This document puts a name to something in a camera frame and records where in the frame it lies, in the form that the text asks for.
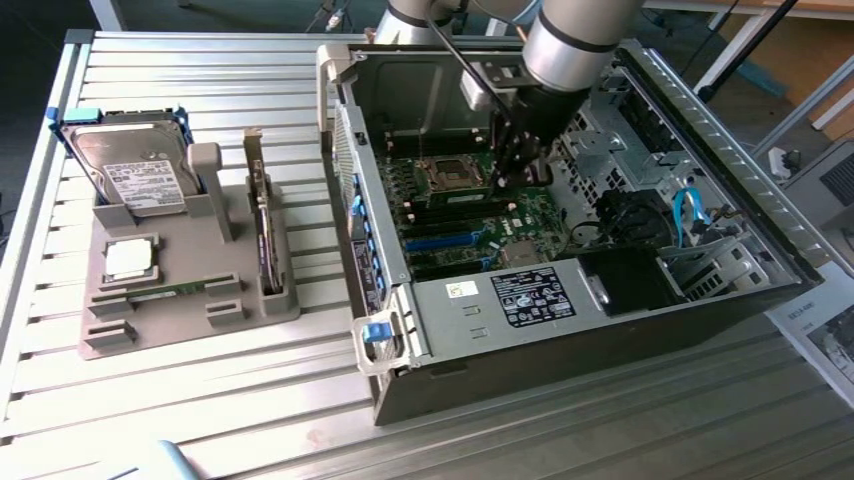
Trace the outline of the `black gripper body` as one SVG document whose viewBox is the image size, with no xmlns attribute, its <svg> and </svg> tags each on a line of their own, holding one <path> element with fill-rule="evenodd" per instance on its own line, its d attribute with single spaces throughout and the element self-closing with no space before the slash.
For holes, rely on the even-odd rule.
<svg viewBox="0 0 854 480">
<path fill-rule="evenodd" d="M 491 113 L 491 146 L 506 150 L 515 139 L 522 145 L 550 148 L 567 130 L 571 120 L 588 98 L 591 88 L 574 92 L 546 86 L 522 87 L 510 104 Z"/>
</svg>

